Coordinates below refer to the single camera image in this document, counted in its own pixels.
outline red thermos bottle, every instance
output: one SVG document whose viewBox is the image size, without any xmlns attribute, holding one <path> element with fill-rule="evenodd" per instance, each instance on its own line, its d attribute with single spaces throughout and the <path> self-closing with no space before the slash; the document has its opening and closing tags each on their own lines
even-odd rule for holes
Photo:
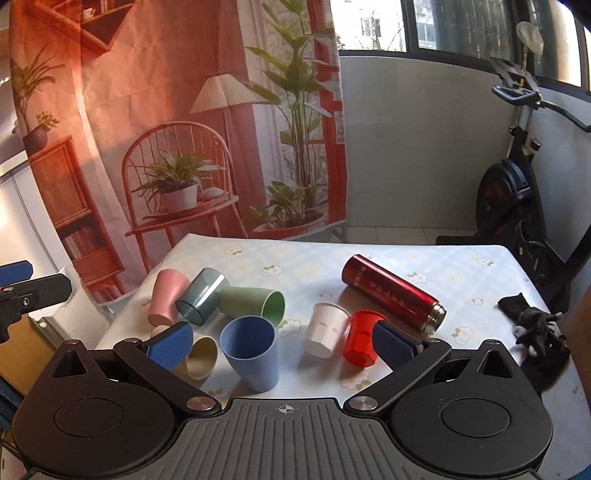
<svg viewBox="0 0 591 480">
<path fill-rule="evenodd" d="M 343 282 L 427 335 L 433 335 L 446 315 L 437 299 L 371 260 L 354 255 L 343 267 Z"/>
</svg>

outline blue gripper pad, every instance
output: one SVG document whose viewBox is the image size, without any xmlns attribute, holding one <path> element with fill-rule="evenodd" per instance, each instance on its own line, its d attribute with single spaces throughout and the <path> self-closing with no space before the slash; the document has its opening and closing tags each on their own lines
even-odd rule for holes
<svg viewBox="0 0 591 480">
<path fill-rule="evenodd" d="M 169 372 L 191 351 L 193 330 L 187 322 L 178 322 L 142 344 L 148 358 Z"/>
<path fill-rule="evenodd" d="M 0 266 L 0 287 L 29 280 L 33 276 L 33 266 L 27 261 Z"/>
<path fill-rule="evenodd" d="M 372 344 L 374 351 L 392 370 L 403 366 L 423 350 L 419 340 L 406 335 L 385 320 L 374 325 Z"/>
</svg>

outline metal screw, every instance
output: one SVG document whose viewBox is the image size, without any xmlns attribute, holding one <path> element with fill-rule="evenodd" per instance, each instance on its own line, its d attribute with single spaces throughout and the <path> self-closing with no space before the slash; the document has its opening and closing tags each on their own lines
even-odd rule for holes
<svg viewBox="0 0 591 480">
<path fill-rule="evenodd" d="M 349 407 L 354 408 L 355 410 L 361 411 L 369 411 L 377 408 L 378 401 L 372 397 L 355 397 L 349 400 Z"/>
<path fill-rule="evenodd" d="M 187 407 L 196 411 L 208 411 L 216 406 L 212 397 L 192 397 L 187 400 Z"/>
</svg>

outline floral tablecloth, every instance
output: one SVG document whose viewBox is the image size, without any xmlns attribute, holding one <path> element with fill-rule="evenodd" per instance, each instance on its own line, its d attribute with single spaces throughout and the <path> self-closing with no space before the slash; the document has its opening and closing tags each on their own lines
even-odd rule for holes
<svg viewBox="0 0 591 480">
<path fill-rule="evenodd" d="M 358 253 L 439 299 L 448 313 L 437 337 L 454 348 L 469 349 L 478 348 L 485 339 L 497 339 L 521 362 L 524 351 L 515 346 L 513 325 L 496 303 L 519 292 L 532 306 L 544 308 L 544 302 L 504 247 L 311 244 L 198 235 L 187 235 L 150 272 L 97 348 L 111 348 L 130 336 L 148 338 L 152 327 L 147 311 L 159 270 L 176 268 L 193 278 L 202 268 L 212 267 L 231 285 L 273 288 L 285 295 L 285 318 L 278 327 L 280 381 L 273 390 L 258 396 L 334 397 L 342 404 L 390 369 L 379 359 L 372 367 L 357 369 L 340 355 L 342 345 L 330 359 L 310 357 L 303 354 L 301 341 L 312 307 L 319 301 L 338 303 L 350 312 L 364 308 L 381 311 L 340 279 L 345 262 Z M 215 314 L 196 331 L 217 339 L 228 321 Z M 211 376 L 197 386 L 222 404 L 230 396 L 251 395 L 221 353 Z M 553 419 L 554 437 L 539 474 L 547 480 L 567 479 L 591 462 L 591 417 L 572 361 L 554 387 L 544 393 L 543 401 Z"/>
</svg>

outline potted plant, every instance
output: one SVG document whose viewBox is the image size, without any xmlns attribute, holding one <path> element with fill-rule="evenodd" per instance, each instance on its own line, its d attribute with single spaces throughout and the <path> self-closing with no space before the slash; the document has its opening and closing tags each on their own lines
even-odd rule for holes
<svg viewBox="0 0 591 480">
<path fill-rule="evenodd" d="M 56 78 L 47 73 L 50 70 L 60 69 L 66 66 L 63 63 L 49 66 L 49 62 L 54 57 L 50 57 L 42 62 L 39 61 L 41 54 L 48 45 L 49 44 L 45 45 L 31 64 L 26 67 L 21 68 L 14 59 L 10 59 L 12 95 L 14 97 L 14 105 L 17 113 L 22 118 L 27 132 L 23 136 L 22 142 L 29 155 L 34 154 L 47 145 L 47 132 L 50 128 L 57 125 L 57 120 L 52 116 L 51 112 L 42 112 L 38 114 L 36 117 L 39 124 L 33 130 L 31 130 L 31 125 L 27 118 L 29 100 L 39 85 L 44 83 L 55 84 L 56 82 Z"/>
<path fill-rule="evenodd" d="M 29 155 L 33 155 L 47 145 L 47 132 L 59 123 L 59 120 L 50 111 L 38 113 L 35 118 L 38 125 L 22 138 L 25 150 Z"/>
<path fill-rule="evenodd" d="M 202 181 L 211 180 L 211 172 L 224 170 L 224 166 L 214 165 L 204 152 L 183 154 L 176 151 L 160 151 L 162 163 L 142 167 L 149 180 L 132 190 L 140 192 L 149 203 L 160 200 L 160 206 L 168 213 L 181 212 L 197 206 L 197 197 Z"/>
<path fill-rule="evenodd" d="M 279 240 L 309 233 L 324 225 L 324 215 L 319 212 L 326 203 L 319 202 L 308 209 L 307 199 L 316 195 L 316 185 L 290 187 L 282 181 L 272 181 L 267 187 L 271 200 L 264 207 L 251 207 L 250 218 L 260 220 L 252 231 L 253 238 Z"/>
<path fill-rule="evenodd" d="M 293 231 L 281 232 L 282 229 L 313 223 L 314 226 L 308 228 L 311 230 L 324 222 L 319 210 L 326 203 L 322 201 L 326 191 L 326 182 L 322 179 L 326 161 L 319 157 L 311 137 L 321 125 L 323 117 L 332 117 L 317 101 L 318 92 L 326 90 L 317 80 L 315 64 L 322 62 L 305 55 L 306 47 L 314 37 L 306 2 L 281 0 L 281 3 L 287 10 L 282 13 L 282 20 L 269 5 L 262 4 L 262 7 L 267 13 L 267 20 L 280 37 L 285 58 L 274 56 L 261 48 L 246 47 L 269 64 L 264 73 L 275 86 L 275 92 L 256 82 L 243 82 L 264 99 L 263 103 L 275 105 L 287 123 L 287 130 L 280 132 L 280 141 L 284 151 L 289 153 L 284 160 L 295 186 L 273 182 L 272 186 L 267 187 L 271 193 L 269 203 L 264 207 L 253 208 L 251 212 L 251 217 L 254 215 L 264 222 L 255 229 L 254 234 L 265 235 L 266 232 L 274 238 L 293 236 Z M 286 197 L 280 204 L 276 193 Z M 296 202 L 296 209 L 287 206 L 287 197 Z"/>
</svg>

